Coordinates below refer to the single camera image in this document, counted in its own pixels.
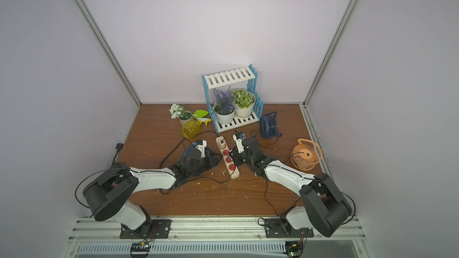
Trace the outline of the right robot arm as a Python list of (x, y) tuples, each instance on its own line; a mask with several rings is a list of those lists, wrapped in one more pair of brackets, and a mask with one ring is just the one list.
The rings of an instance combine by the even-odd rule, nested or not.
[(355, 217), (355, 202), (338, 189), (328, 174), (304, 173), (266, 156), (255, 137), (246, 138), (243, 133), (237, 133), (233, 140), (236, 147), (230, 151), (230, 157), (236, 166), (246, 164), (254, 175), (284, 186), (303, 203), (302, 207), (293, 206), (278, 218), (265, 219), (266, 230), (294, 237), (312, 228), (331, 237)]

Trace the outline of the pink usb power adapter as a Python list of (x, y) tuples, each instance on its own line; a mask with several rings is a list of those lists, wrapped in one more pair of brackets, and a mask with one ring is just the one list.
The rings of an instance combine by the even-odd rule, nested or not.
[(217, 141), (219, 149), (223, 150), (223, 149), (227, 148), (227, 144), (226, 144), (225, 138), (223, 136), (217, 137), (216, 141)]

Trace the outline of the beige red power strip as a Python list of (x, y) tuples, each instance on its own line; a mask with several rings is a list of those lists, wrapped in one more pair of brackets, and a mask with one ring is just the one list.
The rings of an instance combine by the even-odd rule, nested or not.
[(225, 163), (225, 166), (229, 172), (229, 176), (231, 179), (237, 179), (239, 178), (240, 176), (240, 172), (239, 172), (239, 169), (235, 166), (233, 160), (231, 159), (231, 157), (229, 156), (229, 148), (228, 148), (228, 144), (227, 144), (227, 148), (226, 149), (219, 149), (221, 151), (221, 154), (223, 155), (223, 161)]

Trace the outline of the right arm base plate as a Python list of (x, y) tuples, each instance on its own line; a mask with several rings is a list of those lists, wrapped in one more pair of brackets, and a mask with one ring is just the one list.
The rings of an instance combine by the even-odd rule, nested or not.
[(259, 226), (265, 230), (267, 238), (313, 238), (314, 232), (311, 228), (294, 229), (286, 219), (260, 217), (257, 220)]

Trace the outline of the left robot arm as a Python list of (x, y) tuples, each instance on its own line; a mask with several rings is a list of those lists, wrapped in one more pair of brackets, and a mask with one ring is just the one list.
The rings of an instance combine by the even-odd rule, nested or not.
[(222, 159), (222, 154), (201, 142), (187, 148), (170, 167), (147, 170), (118, 162), (89, 183), (82, 194), (96, 221), (112, 219), (126, 230), (149, 232), (150, 215), (129, 201), (131, 195), (154, 189), (178, 189), (215, 168)]

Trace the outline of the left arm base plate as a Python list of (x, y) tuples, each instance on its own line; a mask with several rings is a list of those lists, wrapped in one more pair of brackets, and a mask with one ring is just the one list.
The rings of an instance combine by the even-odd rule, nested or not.
[(168, 239), (171, 224), (170, 219), (149, 219), (136, 230), (121, 225), (120, 239)]

